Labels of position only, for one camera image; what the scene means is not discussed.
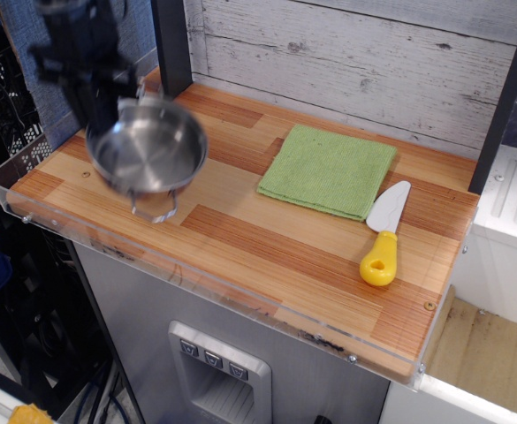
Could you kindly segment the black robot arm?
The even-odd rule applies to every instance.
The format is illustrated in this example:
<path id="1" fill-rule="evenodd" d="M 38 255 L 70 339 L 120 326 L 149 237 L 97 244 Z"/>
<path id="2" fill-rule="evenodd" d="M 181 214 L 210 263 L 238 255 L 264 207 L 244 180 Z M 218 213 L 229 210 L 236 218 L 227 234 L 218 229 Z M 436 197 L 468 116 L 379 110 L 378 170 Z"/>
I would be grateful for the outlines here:
<path id="1" fill-rule="evenodd" d="M 118 121 L 118 100 L 137 95 L 136 66 L 118 51 L 117 20 L 108 1 L 35 1 L 49 44 L 29 52 L 38 79 L 61 87 L 81 126 L 94 136 Z"/>

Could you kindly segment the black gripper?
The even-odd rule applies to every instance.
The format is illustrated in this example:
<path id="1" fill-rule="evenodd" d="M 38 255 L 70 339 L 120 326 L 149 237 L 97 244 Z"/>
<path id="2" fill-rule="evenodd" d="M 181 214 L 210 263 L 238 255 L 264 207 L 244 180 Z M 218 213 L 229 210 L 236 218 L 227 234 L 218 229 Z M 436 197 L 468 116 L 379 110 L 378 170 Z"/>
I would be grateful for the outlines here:
<path id="1" fill-rule="evenodd" d="M 118 120 L 118 98 L 138 92 L 136 66 L 118 50 L 118 21 L 110 4 L 36 4 L 49 43 L 29 53 L 38 79 L 62 87 L 80 126 L 106 133 Z M 85 86 L 93 88 L 93 116 Z"/>

